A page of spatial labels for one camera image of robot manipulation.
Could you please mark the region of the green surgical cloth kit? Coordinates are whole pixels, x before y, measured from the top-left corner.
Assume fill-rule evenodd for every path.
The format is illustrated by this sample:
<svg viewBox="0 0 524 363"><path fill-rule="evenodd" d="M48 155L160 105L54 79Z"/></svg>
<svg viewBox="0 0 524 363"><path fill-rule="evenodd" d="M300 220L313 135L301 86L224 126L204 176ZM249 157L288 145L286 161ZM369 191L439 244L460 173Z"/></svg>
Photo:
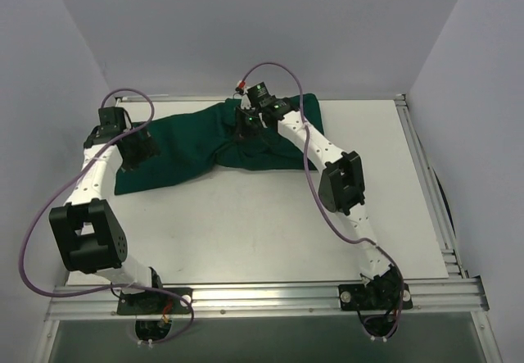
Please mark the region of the green surgical cloth kit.
<svg viewBox="0 0 524 363"><path fill-rule="evenodd" d="M249 171L303 170L303 154L271 129L255 138L235 135L239 99L193 113L152 121L147 129L160 154L136 170L116 176L116 195L175 186L210 172L215 166Z"/></svg>

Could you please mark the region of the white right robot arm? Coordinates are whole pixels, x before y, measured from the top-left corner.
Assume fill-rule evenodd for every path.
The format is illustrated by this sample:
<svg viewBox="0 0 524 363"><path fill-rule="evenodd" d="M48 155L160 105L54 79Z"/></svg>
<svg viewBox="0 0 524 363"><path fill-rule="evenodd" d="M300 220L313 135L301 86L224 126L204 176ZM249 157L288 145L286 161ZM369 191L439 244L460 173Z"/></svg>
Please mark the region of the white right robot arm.
<svg viewBox="0 0 524 363"><path fill-rule="evenodd" d="M404 281L398 265L384 251L365 207L365 183L358 153L345 152L306 118L303 104L288 98L241 96L236 109L242 138L272 130L302 151L306 179L321 215L343 241L359 248L357 265L363 292L350 302L363 309L397 312L403 303Z"/></svg>

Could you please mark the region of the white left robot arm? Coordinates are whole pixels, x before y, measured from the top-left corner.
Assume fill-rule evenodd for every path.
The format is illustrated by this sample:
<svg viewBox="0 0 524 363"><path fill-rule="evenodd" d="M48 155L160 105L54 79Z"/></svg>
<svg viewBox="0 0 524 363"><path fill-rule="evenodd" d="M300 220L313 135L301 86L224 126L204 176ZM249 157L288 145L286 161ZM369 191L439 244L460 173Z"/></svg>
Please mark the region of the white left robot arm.
<svg viewBox="0 0 524 363"><path fill-rule="evenodd" d="M133 131L122 107L98 110L99 125L84 142L82 175L75 180L65 204L50 210L49 222L61 259L70 272L96 275L121 284L146 313L165 303L160 276L129 254L124 229L109 199L114 196L118 172L137 170L160 154L147 129Z"/></svg>

